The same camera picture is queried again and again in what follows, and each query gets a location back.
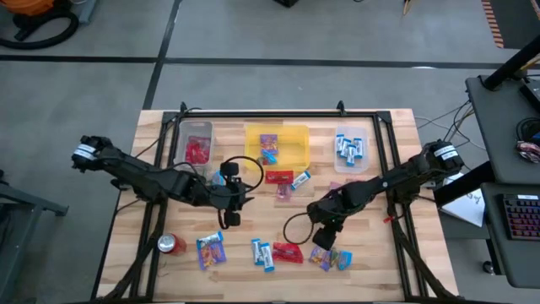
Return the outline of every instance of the red soda can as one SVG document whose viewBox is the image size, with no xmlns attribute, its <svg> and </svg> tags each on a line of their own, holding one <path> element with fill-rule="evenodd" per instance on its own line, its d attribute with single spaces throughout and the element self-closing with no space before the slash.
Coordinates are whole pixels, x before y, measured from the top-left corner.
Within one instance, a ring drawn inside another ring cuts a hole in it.
<svg viewBox="0 0 540 304">
<path fill-rule="evenodd" d="M 178 238 L 172 233 L 165 233 L 163 236 L 160 236 L 158 240 L 158 249 L 164 254 L 177 255 L 185 252 L 186 247 L 186 241 Z"/>
</svg>

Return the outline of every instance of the clear plastic container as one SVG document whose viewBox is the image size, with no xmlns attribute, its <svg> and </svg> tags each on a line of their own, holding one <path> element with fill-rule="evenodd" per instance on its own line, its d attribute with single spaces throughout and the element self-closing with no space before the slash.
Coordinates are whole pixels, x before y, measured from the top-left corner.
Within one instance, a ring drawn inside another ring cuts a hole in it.
<svg viewBox="0 0 540 304">
<path fill-rule="evenodd" d="M 334 138 L 336 138 L 338 134 L 343 134 L 345 138 L 350 139 L 351 141 L 353 141 L 355 138 L 361 138 L 363 156 L 361 159 L 354 159 L 354 166 L 347 166 L 347 159 L 338 155 L 336 145 L 334 144 L 334 168 L 336 171 L 340 173 L 352 174 L 358 174 L 366 171 L 370 166 L 370 159 L 368 155 L 368 133 L 365 131 L 365 129 L 360 127 L 340 126 L 336 128 Z"/>
<path fill-rule="evenodd" d="M 261 134 L 278 135 L 277 164 L 264 166 L 264 171 L 305 171 L 310 166 L 310 129 L 307 126 L 250 124 L 246 126 L 245 155 L 262 157 Z M 246 162 L 249 170 L 257 165 Z"/>
<path fill-rule="evenodd" d="M 199 143 L 202 146 L 202 150 L 208 151 L 207 139 L 209 138 L 209 154 L 208 157 L 198 156 L 198 161 L 194 161 L 195 158 L 186 155 L 189 152 L 187 145 L 191 142 Z M 211 122 L 203 121 L 183 121 L 180 122 L 178 147 L 176 149 L 175 163 L 190 162 L 197 169 L 199 174 L 204 174 L 205 171 L 211 169 L 213 155 L 213 124 Z M 188 166 L 180 166 L 179 169 L 189 170 Z"/>
</svg>

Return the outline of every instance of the white paper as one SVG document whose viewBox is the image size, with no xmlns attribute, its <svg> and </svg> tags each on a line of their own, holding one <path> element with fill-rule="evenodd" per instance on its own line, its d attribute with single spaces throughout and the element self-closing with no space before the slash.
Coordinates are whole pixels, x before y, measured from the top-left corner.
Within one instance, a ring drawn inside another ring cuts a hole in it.
<svg viewBox="0 0 540 304">
<path fill-rule="evenodd" d="M 455 176 L 446 178 L 444 185 L 455 181 L 461 176 L 463 176 L 462 173 L 457 173 Z M 444 205 L 441 210 L 460 220 L 465 220 L 473 225 L 482 227 L 483 212 L 485 210 L 482 191 L 477 189 L 469 194 L 463 195 L 453 202 Z"/>
</svg>

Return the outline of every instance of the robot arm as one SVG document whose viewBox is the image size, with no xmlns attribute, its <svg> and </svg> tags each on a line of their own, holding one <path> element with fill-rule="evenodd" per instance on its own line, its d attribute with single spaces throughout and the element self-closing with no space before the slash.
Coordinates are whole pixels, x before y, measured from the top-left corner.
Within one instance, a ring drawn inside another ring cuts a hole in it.
<svg viewBox="0 0 540 304">
<path fill-rule="evenodd" d="M 394 202 L 412 202 L 422 184 L 457 174 L 463 165 L 454 146 L 439 140 L 426 144 L 420 154 L 383 176 L 365 182 L 350 182 L 330 191 L 307 206 L 311 222 L 324 225 L 313 236 L 313 242 L 330 250 L 347 217 L 364 209 L 377 194 L 389 191 Z"/>
<path fill-rule="evenodd" d="M 221 172 L 225 185 L 206 185 L 206 179 L 196 172 L 178 171 L 174 168 L 160 169 L 147 162 L 123 153 L 111 140 L 104 137 L 83 136 L 72 155 L 73 168 L 85 172 L 106 171 L 116 178 L 113 185 L 120 183 L 132 186 L 139 198 L 147 202 L 173 198 L 191 206 L 212 206 L 225 210 L 223 229 L 239 225 L 240 215 L 235 211 L 252 198 L 246 198 L 251 187 L 241 181 L 238 164 L 225 161 Z"/>
</svg>

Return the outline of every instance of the caster wheel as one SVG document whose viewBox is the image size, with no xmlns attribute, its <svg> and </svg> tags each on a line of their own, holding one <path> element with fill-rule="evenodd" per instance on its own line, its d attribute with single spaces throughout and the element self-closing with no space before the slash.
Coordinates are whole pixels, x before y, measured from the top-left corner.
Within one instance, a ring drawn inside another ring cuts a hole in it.
<svg viewBox="0 0 540 304">
<path fill-rule="evenodd" d="M 493 264 L 490 261 L 485 261 L 482 264 L 482 269 L 485 273 L 495 275 L 495 270 L 493 268 Z"/>
</svg>

